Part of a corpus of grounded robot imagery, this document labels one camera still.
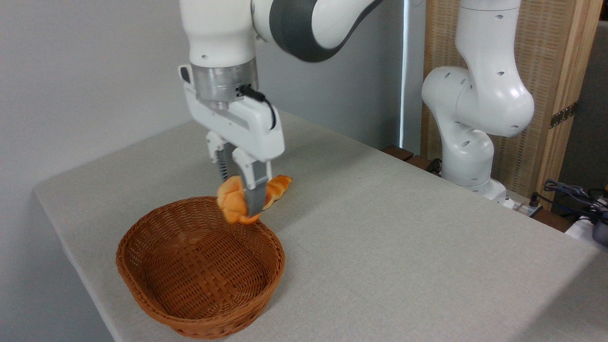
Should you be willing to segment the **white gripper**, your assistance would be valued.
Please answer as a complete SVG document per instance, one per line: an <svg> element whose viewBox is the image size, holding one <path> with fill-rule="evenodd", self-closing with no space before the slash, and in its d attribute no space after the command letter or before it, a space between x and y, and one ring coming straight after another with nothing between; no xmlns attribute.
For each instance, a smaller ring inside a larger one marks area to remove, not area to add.
<svg viewBox="0 0 608 342"><path fill-rule="evenodd" d="M222 181L237 176L239 170L247 214L260 214L266 205L267 183L272 179L270 161L285 151L278 109L248 96L226 109L202 103L196 99L191 66L180 65L180 76L191 116L210 131L207 147Z"/></svg>

